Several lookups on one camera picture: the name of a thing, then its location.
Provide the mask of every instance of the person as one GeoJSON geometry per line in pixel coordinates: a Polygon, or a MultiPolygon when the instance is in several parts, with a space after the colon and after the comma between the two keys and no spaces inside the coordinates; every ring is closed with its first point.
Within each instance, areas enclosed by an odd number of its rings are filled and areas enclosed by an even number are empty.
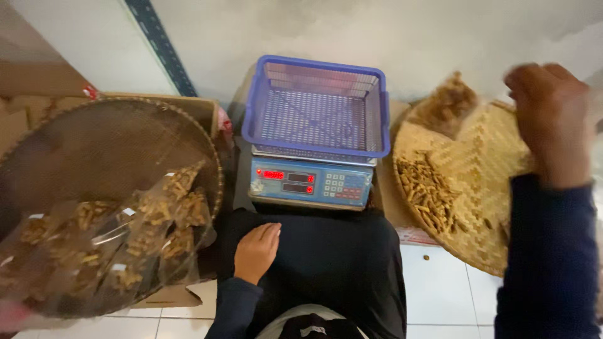
{"type": "MultiPolygon", "coordinates": [[[[505,83],[537,170],[511,179],[495,336],[598,338],[589,87],[556,64],[518,66],[505,83]]],[[[237,210],[218,242],[223,265],[206,338],[405,338],[399,240],[382,215],[237,210]]]]}

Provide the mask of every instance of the white wall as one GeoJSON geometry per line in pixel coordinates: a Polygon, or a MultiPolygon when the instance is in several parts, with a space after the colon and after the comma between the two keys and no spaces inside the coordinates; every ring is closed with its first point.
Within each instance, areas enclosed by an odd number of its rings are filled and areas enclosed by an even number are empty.
{"type": "Polygon", "coordinates": [[[8,0],[99,90],[177,94],[121,0],[8,0]]]}
{"type": "Polygon", "coordinates": [[[405,100],[456,69],[496,96],[519,62],[559,61],[581,78],[603,68],[601,0],[152,3],[199,94],[224,103],[262,54],[381,68],[391,96],[405,100]]]}

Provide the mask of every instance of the scale keypad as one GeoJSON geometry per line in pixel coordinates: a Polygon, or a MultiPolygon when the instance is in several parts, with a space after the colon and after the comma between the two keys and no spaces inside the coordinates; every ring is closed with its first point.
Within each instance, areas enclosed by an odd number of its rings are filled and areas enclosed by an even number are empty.
{"type": "Polygon", "coordinates": [[[364,177],[327,173],[323,196],[360,200],[364,189],[364,177]]]}

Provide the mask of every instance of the person's arm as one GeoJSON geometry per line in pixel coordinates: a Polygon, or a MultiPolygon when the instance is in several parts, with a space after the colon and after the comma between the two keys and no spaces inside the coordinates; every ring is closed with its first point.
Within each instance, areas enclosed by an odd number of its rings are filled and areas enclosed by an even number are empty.
{"type": "Polygon", "coordinates": [[[276,257],[280,224],[264,224],[241,239],[235,252],[235,273],[218,285],[216,317],[206,339],[245,338],[262,288],[257,286],[276,257]]]}
{"type": "Polygon", "coordinates": [[[506,82],[538,171],[511,181],[496,338],[599,338],[588,87],[559,65],[521,66],[506,82]]]}

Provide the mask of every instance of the dark blue sleeve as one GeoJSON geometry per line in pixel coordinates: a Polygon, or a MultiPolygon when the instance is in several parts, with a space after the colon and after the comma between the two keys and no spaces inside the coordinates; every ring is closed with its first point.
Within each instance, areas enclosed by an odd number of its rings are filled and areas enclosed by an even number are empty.
{"type": "Polygon", "coordinates": [[[592,185],[540,187],[512,179],[511,240],[495,320],[502,338],[599,338],[592,185]]]}
{"type": "Polygon", "coordinates": [[[206,339],[245,338],[253,319],[262,288],[239,278],[230,278],[218,285],[216,317],[206,339]]]}

